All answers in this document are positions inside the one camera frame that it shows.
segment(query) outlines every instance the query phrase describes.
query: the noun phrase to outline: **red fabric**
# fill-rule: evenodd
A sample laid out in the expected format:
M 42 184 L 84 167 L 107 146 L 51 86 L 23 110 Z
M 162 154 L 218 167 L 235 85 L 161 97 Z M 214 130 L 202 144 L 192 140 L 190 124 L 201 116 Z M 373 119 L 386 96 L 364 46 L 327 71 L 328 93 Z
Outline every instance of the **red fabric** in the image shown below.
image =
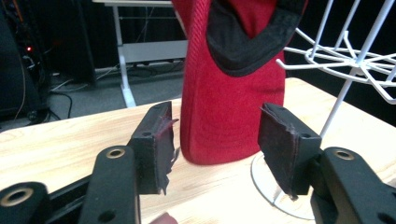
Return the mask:
M 262 8 L 239 4 L 237 9 L 249 36 L 265 27 L 276 0 Z M 245 77 L 230 77 L 214 63 L 206 44 L 210 0 L 174 0 L 189 39 L 186 57 L 180 143 L 184 157 L 196 164 L 218 164 L 244 159 L 260 150 L 257 139 L 260 107 L 283 105 L 285 72 L 274 59 Z

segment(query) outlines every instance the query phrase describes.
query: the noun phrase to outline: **round wire base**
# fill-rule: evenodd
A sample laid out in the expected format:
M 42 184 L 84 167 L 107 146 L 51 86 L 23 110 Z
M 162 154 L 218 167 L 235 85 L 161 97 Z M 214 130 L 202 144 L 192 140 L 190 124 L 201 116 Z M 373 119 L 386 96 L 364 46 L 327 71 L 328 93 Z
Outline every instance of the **round wire base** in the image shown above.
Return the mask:
M 252 180 L 260 194 L 272 206 L 286 214 L 307 220 L 315 219 L 310 204 L 312 188 L 309 190 L 308 195 L 301 196 L 298 200 L 293 201 L 276 183 L 270 168 L 263 158 L 263 154 L 259 153 L 251 163 Z

